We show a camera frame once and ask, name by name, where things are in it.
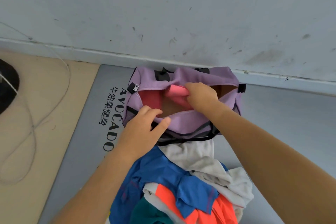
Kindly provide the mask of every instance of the green cloth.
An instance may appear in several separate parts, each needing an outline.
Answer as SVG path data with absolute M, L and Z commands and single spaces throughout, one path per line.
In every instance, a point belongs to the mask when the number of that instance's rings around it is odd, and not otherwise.
M 148 201 L 142 197 L 142 199 L 134 207 L 130 224 L 173 224 L 172 220 L 167 214 L 159 211 L 155 206 L 148 203 Z

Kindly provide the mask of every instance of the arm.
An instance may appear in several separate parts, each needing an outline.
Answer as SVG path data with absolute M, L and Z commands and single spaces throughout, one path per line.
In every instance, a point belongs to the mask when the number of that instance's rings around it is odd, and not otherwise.
M 144 106 L 128 122 L 115 149 L 104 158 L 84 187 L 72 198 L 53 220 L 54 224 L 103 224 L 111 204 L 133 163 L 145 155 L 168 128 L 165 118 L 151 131 L 158 109 Z
M 334 223 L 336 179 L 225 104 L 202 83 L 188 83 L 188 102 L 229 142 L 246 172 L 286 223 Z

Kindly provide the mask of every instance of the baseboard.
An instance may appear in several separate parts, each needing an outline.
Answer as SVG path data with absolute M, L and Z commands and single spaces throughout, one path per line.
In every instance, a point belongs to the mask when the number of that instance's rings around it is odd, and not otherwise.
M 162 69 L 162 67 L 165 67 L 168 70 L 171 70 L 178 66 L 193 68 L 205 67 L 204 65 L 199 64 L 183 63 L 171 60 L 158 60 L 121 53 L 72 48 L 70 46 L 53 44 L 40 44 L 31 41 L 5 38 L 0 38 L 0 49 L 50 58 L 56 58 L 56 54 L 54 54 L 56 52 L 62 59 L 132 68 L 137 66 L 147 66 L 153 69 Z M 232 71 L 239 81 L 243 83 L 336 95 L 336 82 L 237 69 L 232 69 Z

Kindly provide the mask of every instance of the neon orange fabric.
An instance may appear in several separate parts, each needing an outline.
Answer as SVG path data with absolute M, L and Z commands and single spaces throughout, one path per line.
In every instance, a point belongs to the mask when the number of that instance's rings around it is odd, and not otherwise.
M 214 201 L 211 214 L 204 213 L 201 210 L 195 209 L 187 218 L 183 218 L 180 211 L 175 205 L 175 197 L 173 193 L 159 184 L 155 195 L 179 218 L 184 220 L 186 224 L 195 224 L 198 220 L 199 224 L 238 224 L 235 211 L 232 204 L 223 196 Z

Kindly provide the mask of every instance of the cable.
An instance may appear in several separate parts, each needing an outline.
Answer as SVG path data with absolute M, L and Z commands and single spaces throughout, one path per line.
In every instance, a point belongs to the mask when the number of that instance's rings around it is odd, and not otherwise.
M 68 86 L 64 92 L 64 94 L 62 95 L 61 99 L 58 101 L 58 103 L 52 108 L 51 111 L 49 111 L 42 119 L 40 119 L 40 121 L 34 125 L 34 122 L 33 122 L 33 117 L 32 117 L 32 113 L 28 107 L 28 104 L 27 104 L 27 100 L 21 95 L 18 93 L 18 91 L 13 87 L 13 85 L 0 73 L 0 76 L 9 84 L 9 86 L 15 91 L 16 95 L 20 97 L 20 99 L 22 100 L 24 106 L 27 108 L 27 111 L 28 111 L 28 114 L 29 114 L 29 119 L 30 119 L 30 122 L 31 122 L 31 131 L 30 133 L 23 138 L 22 141 L 20 141 L 20 143 L 14 147 L 14 149 L 6 156 L 6 158 L 3 160 L 2 163 L 0 163 L 0 184 L 3 184 L 3 185 L 12 185 L 12 184 L 16 184 L 18 183 L 19 181 L 21 181 L 24 177 L 26 177 L 26 175 L 29 173 L 31 167 L 32 167 L 32 164 L 34 162 L 34 159 L 35 159 L 35 154 L 36 154 L 36 147 L 37 147 L 37 140 L 36 140 L 36 135 L 35 135 L 35 129 L 58 107 L 58 105 L 62 102 L 62 100 L 64 99 L 65 95 L 67 94 L 68 92 L 68 89 L 69 89 L 69 86 L 70 86 L 70 80 L 71 80 L 71 73 L 70 73 L 70 69 L 69 69 L 69 65 L 67 65 L 65 63 L 65 61 L 58 55 L 58 53 L 49 48 L 47 45 L 45 45 L 44 43 L 42 42 L 38 42 L 36 40 L 34 40 L 32 37 L 22 33 L 21 31 L 15 29 L 14 27 L 11 27 L 9 25 L 7 25 L 6 23 L 3 23 L 0 21 L 0 24 L 4 25 L 4 26 L 7 26 L 13 30 L 15 30 L 16 32 L 20 33 L 21 35 L 24 35 L 25 37 L 28 38 L 28 40 L 30 40 L 31 42 L 34 42 L 34 43 L 38 43 L 38 44 L 42 44 L 50 53 L 52 53 L 53 55 L 55 55 L 59 60 L 61 60 L 64 65 L 66 66 L 67 70 L 68 70 L 68 75 L 69 75 L 69 80 L 68 80 Z M 4 164 L 6 163 L 6 161 L 8 160 L 8 158 L 20 147 L 20 145 L 25 142 L 27 140 L 27 138 L 30 136 L 30 135 L 33 135 L 33 140 L 34 140 L 34 148 L 33 148 L 33 155 L 32 155 L 32 158 L 31 158 L 31 162 L 29 164 L 29 168 L 27 169 L 27 171 L 21 175 L 19 178 L 17 179 L 14 179 L 14 180 L 11 180 L 11 181 L 8 181 L 6 179 L 3 179 L 1 177 L 1 170 L 2 170 L 2 167 L 4 166 Z

